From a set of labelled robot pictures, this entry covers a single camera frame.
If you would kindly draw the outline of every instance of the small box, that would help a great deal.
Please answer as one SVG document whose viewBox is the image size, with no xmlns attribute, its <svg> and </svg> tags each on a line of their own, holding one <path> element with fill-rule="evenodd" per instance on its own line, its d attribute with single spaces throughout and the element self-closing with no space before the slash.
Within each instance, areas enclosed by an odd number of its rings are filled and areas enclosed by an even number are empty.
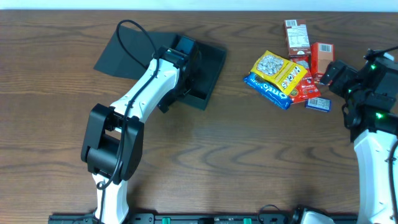
<svg viewBox="0 0 398 224">
<path fill-rule="evenodd" d="M 331 110 L 331 101 L 328 99 L 315 97 L 307 100 L 304 107 L 318 111 L 329 112 Z"/>
<path fill-rule="evenodd" d="M 292 19 L 284 22 L 286 45 L 289 57 L 311 55 L 307 25 L 303 19 Z"/>
<path fill-rule="evenodd" d="M 335 60 L 335 46 L 317 42 L 311 45 L 311 52 L 311 74 L 313 80 L 319 82 L 329 63 Z"/>
</svg>

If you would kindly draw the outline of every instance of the black mount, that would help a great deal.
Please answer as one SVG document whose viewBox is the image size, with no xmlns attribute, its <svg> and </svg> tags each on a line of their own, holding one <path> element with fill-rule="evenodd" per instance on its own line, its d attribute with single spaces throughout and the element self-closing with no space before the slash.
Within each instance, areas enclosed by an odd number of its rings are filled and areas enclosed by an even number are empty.
<svg viewBox="0 0 398 224">
<path fill-rule="evenodd" d="M 123 122 L 123 115 L 113 109 L 97 104 L 91 110 L 81 149 L 81 159 L 87 163 L 88 172 L 107 178 L 115 170 L 120 140 L 106 134 L 106 130 L 113 131 Z M 115 184 L 129 180 L 136 171 L 142 156 L 143 140 L 144 123 L 137 117 L 128 119 L 121 160 L 123 166 L 113 181 Z"/>
<path fill-rule="evenodd" d="M 192 90 L 195 77 L 198 75 L 200 65 L 200 52 L 196 42 L 188 37 L 181 37 L 175 49 L 162 46 L 159 49 L 160 57 L 174 64 L 180 69 L 178 83 L 158 103 L 157 107 L 166 113 L 169 106 Z"/>
<path fill-rule="evenodd" d="M 341 60 L 331 62 L 321 79 L 329 90 L 343 97 L 344 126 L 354 141 L 364 130 L 398 134 L 398 117 L 390 110 L 398 93 L 398 64 L 384 56 L 372 57 L 368 50 L 366 65 L 357 71 Z"/>
</svg>

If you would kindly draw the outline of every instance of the red box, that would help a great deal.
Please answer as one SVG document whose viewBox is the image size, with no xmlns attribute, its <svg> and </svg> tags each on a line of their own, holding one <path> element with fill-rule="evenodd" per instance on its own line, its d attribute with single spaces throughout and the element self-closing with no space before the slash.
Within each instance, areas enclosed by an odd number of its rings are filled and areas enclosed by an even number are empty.
<svg viewBox="0 0 398 224">
<path fill-rule="evenodd" d="M 316 42 L 311 45 L 311 74 L 315 82 L 319 82 L 330 62 L 335 60 L 333 44 Z"/>
</svg>

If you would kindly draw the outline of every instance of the green connector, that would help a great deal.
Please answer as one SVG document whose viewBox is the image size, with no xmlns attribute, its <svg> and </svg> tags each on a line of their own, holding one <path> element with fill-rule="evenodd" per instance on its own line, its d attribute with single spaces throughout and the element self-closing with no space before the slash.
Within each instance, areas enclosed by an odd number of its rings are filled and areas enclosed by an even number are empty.
<svg viewBox="0 0 398 224">
<path fill-rule="evenodd" d="M 251 218 L 244 218 L 243 224 L 251 224 Z"/>
<path fill-rule="evenodd" d="M 171 218 L 162 218 L 162 224 L 170 224 L 171 221 Z"/>
</svg>

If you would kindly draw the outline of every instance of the snack pile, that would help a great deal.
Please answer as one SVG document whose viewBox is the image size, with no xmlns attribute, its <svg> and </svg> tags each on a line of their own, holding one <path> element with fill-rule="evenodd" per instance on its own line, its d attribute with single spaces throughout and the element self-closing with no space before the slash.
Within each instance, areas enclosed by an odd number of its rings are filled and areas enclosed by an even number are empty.
<svg viewBox="0 0 398 224">
<path fill-rule="evenodd" d="M 303 19 L 284 21 L 284 29 L 290 60 L 267 50 L 244 82 L 284 110 L 292 103 L 305 102 L 306 108 L 329 112 L 331 101 L 319 98 L 316 83 L 334 61 L 335 46 L 320 42 L 310 45 Z"/>
</svg>

